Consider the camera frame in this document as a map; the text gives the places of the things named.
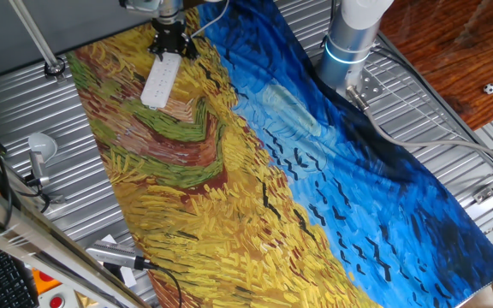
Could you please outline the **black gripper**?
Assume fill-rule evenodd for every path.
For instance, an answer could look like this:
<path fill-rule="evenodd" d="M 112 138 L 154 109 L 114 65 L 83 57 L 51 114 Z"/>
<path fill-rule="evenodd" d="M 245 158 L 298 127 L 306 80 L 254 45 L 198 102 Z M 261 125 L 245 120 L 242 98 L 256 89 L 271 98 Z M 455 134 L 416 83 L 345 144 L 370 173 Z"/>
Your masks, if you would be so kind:
<path fill-rule="evenodd" d="M 163 60 L 164 52 L 183 52 L 183 56 L 192 61 L 199 58 L 195 43 L 189 37 L 185 37 L 186 27 L 183 22 L 175 21 L 170 24 L 163 24 L 154 19 L 153 28 L 156 35 L 147 50 L 159 61 Z"/>

